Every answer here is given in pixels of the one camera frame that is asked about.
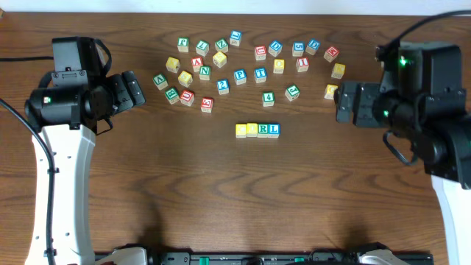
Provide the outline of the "yellow C block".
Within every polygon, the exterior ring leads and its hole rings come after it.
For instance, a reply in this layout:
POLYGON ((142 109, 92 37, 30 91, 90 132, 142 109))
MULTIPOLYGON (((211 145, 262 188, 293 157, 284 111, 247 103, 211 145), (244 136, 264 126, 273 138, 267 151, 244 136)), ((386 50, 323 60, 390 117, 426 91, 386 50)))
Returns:
POLYGON ((246 138, 247 137, 247 125, 246 124, 236 124, 235 125, 235 136, 237 138, 246 138))

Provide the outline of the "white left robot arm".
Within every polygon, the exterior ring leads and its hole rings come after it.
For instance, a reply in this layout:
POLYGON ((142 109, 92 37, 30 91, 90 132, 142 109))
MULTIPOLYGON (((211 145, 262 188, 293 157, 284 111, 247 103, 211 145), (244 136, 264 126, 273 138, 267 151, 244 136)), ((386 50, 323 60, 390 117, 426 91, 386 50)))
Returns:
POLYGON ((109 75, 99 39, 55 38, 54 70, 25 102, 37 184, 27 264, 96 264, 89 228, 89 174, 98 123, 146 99, 133 71, 109 75))

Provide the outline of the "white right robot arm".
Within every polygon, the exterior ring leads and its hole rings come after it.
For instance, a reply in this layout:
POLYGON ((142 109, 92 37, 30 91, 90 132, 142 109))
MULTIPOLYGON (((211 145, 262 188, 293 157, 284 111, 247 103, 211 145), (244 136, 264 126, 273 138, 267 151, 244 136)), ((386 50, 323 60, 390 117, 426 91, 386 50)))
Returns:
POLYGON ((383 128, 383 142, 407 166, 422 160, 439 200, 450 264, 470 263, 470 113, 461 50, 446 42, 396 42, 377 50, 378 83, 344 81, 336 121, 383 128))

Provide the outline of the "green R block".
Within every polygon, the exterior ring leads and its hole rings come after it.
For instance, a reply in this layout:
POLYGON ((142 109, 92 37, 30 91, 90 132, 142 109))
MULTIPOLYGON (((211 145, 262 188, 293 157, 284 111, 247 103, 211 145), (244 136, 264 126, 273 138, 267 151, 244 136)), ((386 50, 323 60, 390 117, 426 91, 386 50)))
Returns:
POLYGON ((267 138, 268 134, 269 134, 268 128, 269 128, 268 124, 258 124, 257 137, 258 138, 267 138))

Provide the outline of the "blue L block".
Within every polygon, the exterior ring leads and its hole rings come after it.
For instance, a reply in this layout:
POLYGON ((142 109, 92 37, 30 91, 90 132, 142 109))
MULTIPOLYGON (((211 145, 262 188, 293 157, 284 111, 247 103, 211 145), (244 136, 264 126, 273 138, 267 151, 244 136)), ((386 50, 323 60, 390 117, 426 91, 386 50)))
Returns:
POLYGON ((268 137, 279 138, 280 136, 280 125, 279 124, 268 124, 268 137))

